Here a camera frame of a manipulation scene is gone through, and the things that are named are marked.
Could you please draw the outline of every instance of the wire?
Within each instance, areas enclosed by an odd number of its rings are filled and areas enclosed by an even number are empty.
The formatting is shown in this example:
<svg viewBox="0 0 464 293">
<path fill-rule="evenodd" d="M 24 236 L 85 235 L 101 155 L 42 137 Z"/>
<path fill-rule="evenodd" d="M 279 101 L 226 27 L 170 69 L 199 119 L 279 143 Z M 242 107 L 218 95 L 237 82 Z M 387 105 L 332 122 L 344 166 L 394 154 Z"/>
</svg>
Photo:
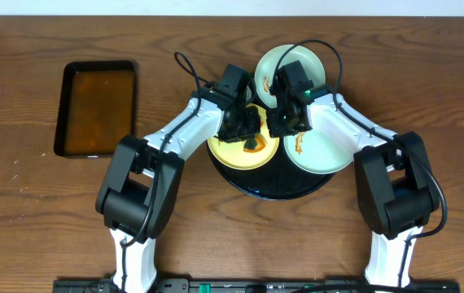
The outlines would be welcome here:
<svg viewBox="0 0 464 293">
<path fill-rule="evenodd" d="M 427 293 L 429 291 L 411 289 L 411 288 L 399 288 L 394 286 L 383 286 L 383 285 L 370 285 L 370 284 L 331 284 L 331 285 L 319 285 L 309 286 L 307 288 L 295 290 L 292 293 L 314 293 L 314 292 L 328 292 L 328 291 L 360 291 L 360 292 L 394 292 L 394 293 Z"/>
<path fill-rule="evenodd" d="M 272 86 L 274 86 L 274 84 L 276 82 L 276 72 L 279 69 L 279 65 L 281 64 L 282 59 L 291 50 L 293 50 L 297 46 L 302 46 L 304 44 L 312 43 L 312 42 L 313 43 L 323 44 L 324 46 L 327 46 L 328 48 L 330 48 L 333 51 L 333 53 L 335 54 L 335 56 L 337 56 L 337 60 L 339 61 L 339 77 L 337 78 L 337 82 L 335 83 L 333 93 L 332 93 L 335 108 L 338 111 L 340 111 L 341 113 L 343 113 L 353 123 L 355 123 L 356 125 L 359 125 L 362 129 L 364 129 L 365 131 L 370 133 L 370 135 L 374 135 L 375 137 L 380 138 L 380 139 L 384 140 L 385 142 L 388 142 L 389 144 L 393 145 L 397 150 L 402 151 L 402 153 L 404 155 L 406 155 L 410 159 L 412 159 L 420 167 L 420 169 L 429 177 L 429 179 L 433 183 L 433 186 L 435 187 L 436 191 L 438 192 L 438 195 L 439 195 L 439 198 L 440 198 L 440 205 L 442 207 L 442 218 L 440 219 L 440 223 L 438 224 L 438 226 L 436 226 L 433 230 L 428 231 L 428 232 L 424 232 L 424 233 L 416 234 L 416 235 L 410 235 L 405 240 L 404 254 L 402 255 L 401 268 L 400 268 L 399 273 L 398 273 L 398 287 L 402 287 L 402 276 L 404 274 L 405 262 L 407 260 L 407 255 L 408 255 L 409 247 L 411 246 L 411 241 L 413 241 L 416 238 L 424 238 L 424 237 L 432 236 L 434 234 L 439 233 L 444 228 L 445 223 L 447 222 L 448 210 L 447 210 L 447 202 L 445 200 L 444 192 L 442 191 L 442 188 L 440 187 L 440 184 L 436 180 L 436 178 L 433 175 L 433 173 L 431 172 L 431 170 L 410 149 L 408 149 L 407 147 L 405 147 L 402 144 L 398 143 L 397 141 L 391 140 L 390 138 L 386 137 L 385 135 L 382 135 L 381 133 L 378 133 L 376 131 L 375 127 L 371 128 L 371 127 L 361 123 L 359 120 L 357 120 L 355 117 L 351 116 L 349 113 L 346 112 L 346 110 L 343 109 L 342 103 L 339 103 L 339 101 L 337 101 L 337 93 L 339 92 L 339 86 L 340 86 L 340 82 L 341 82 L 342 75 L 343 75 L 343 60 L 340 58 L 339 52 L 332 45 L 330 45 L 329 43 L 324 42 L 322 40 L 304 40 L 304 41 L 298 42 L 294 46 L 290 47 L 286 52 L 284 52 L 284 54 L 281 56 L 281 58 L 279 59 L 277 65 L 275 67 L 274 77 L 272 79 L 272 81 L 273 81 Z"/>
<path fill-rule="evenodd" d="M 189 65 L 190 72 L 186 69 L 185 66 L 179 61 L 177 58 L 178 56 L 181 56 L 185 62 Z M 153 207 L 154 207 L 154 202 L 156 199 L 156 192 L 158 190 L 158 180 L 160 176 L 160 170 L 161 170 L 161 165 L 163 163 L 163 155 L 164 155 L 164 149 L 165 146 L 167 145 L 168 141 L 170 141 L 170 138 L 178 131 L 186 122 L 188 122 L 192 117 L 196 116 L 198 114 L 199 108 L 201 107 L 201 84 L 199 81 L 203 81 L 207 84 L 209 84 L 208 81 L 204 80 L 203 78 L 198 77 L 198 74 L 196 73 L 196 70 L 194 69 L 194 66 L 192 66 L 192 63 L 190 60 L 182 53 L 182 52 L 175 52 L 174 53 L 174 58 L 176 62 L 188 73 L 190 73 L 196 82 L 196 86 L 198 88 L 198 103 L 196 104 L 196 107 L 194 108 L 194 111 L 187 116 L 182 122 L 180 122 L 178 125 L 174 126 L 174 128 L 169 131 L 167 134 L 164 136 L 164 140 L 162 141 L 160 145 L 160 149 L 158 150 L 158 159 L 157 159 L 157 164 L 156 164 L 156 170 L 154 172 L 154 177 L 152 179 L 152 190 L 151 190 L 151 198 L 149 199 L 149 208 L 147 209 L 147 214 L 145 215 L 145 218 L 143 220 L 142 226 L 138 230 L 138 232 L 134 235 L 134 237 L 126 242 L 125 239 L 122 239 L 120 241 L 120 246 L 122 249 L 122 285 L 121 285 L 121 290 L 125 292 L 125 280 L 127 278 L 127 271 L 126 271 L 126 265 L 125 265 L 125 257 L 126 257 L 126 250 L 127 247 L 130 247 L 131 245 L 135 244 L 136 241 L 143 236 L 145 233 L 147 226 L 149 225 L 149 222 L 151 221 L 152 217 L 152 212 L 153 212 Z"/>
</svg>

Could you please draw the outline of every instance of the yellow plate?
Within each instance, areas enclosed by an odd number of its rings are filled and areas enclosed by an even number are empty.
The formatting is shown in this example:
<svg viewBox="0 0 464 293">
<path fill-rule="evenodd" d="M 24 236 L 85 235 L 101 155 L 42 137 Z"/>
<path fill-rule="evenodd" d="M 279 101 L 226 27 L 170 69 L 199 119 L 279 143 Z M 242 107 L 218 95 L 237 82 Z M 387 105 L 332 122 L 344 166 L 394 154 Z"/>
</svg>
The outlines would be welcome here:
<svg viewBox="0 0 464 293">
<path fill-rule="evenodd" d="M 275 155 L 275 151 L 279 145 L 279 138 L 270 137 L 268 126 L 266 125 L 266 110 L 254 104 L 248 106 L 257 107 L 257 111 L 259 112 L 261 132 L 257 135 L 260 135 L 261 139 L 265 142 L 264 149 L 254 153 L 246 152 L 243 149 L 245 142 L 226 143 L 221 142 L 217 138 L 208 139 L 208 147 L 216 159 L 225 166 L 238 170 L 250 170 L 266 164 Z"/>
</svg>

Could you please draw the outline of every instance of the wooden table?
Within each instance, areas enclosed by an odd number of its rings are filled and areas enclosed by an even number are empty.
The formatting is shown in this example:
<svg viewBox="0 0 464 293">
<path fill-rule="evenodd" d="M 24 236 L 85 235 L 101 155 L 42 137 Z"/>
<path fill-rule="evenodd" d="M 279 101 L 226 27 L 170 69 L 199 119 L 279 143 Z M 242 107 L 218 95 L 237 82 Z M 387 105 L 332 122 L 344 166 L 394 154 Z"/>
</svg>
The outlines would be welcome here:
<svg viewBox="0 0 464 293">
<path fill-rule="evenodd" d="M 341 92 L 356 109 L 424 139 L 449 221 L 418 242 L 410 272 L 455 278 L 464 290 L 464 19 L 0 17 L 0 292 L 50 292 L 57 278 L 115 268 L 114 243 L 94 210 L 109 159 L 52 151 L 67 63 L 138 61 L 143 136 L 171 121 L 195 87 L 175 50 L 217 79 L 227 63 L 253 71 L 271 48 L 315 37 L 343 56 Z M 333 54 L 310 48 L 334 83 Z M 427 228 L 439 219 L 436 212 Z M 261 201 L 221 178 L 200 147 L 156 250 L 160 271 L 193 278 L 361 276 L 370 230 L 351 166 L 302 199 Z"/>
</svg>

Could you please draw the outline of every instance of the wood grain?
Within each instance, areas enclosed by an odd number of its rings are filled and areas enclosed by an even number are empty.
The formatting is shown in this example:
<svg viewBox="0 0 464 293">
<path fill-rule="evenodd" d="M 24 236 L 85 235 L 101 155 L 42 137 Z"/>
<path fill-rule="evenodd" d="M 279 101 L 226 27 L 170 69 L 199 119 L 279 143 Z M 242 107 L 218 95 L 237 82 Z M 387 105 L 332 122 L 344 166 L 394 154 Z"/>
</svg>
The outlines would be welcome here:
<svg viewBox="0 0 464 293">
<path fill-rule="evenodd" d="M 227 63 L 253 71 L 269 49 L 313 37 L 343 56 L 341 92 L 356 109 L 424 139 L 449 221 L 418 242 L 411 275 L 457 279 L 464 290 L 464 19 L 0 17 L 0 292 L 50 292 L 56 278 L 115 268 L 114 243 L 94 210 L 109 161 L 52 152 L 67 63 L 135 59 L 142 136 L 174 118 L 195 87 L 175 50 L 217 79 Z M 310 48 L 333 83 L 335 57 Z M 370 231 L 352 167 L 312 195 L 267 202 L 226 183 L 200 147 L 156 249 L 161 271 L 193 278 L 360 276 Z"/>
</svg>

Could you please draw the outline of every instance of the white wall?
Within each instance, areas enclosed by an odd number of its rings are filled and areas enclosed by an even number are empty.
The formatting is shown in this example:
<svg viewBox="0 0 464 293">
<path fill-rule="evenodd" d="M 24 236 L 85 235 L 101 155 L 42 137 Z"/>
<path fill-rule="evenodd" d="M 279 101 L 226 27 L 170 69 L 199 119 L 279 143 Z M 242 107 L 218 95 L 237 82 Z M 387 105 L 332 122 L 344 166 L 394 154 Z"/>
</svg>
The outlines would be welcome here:
<svg viewBox="0 0 464 293">
<path fill-rule="evenodd" d="M 0 0 L 0 15 L 464 16 L 464 0 Z"/>
</svg>

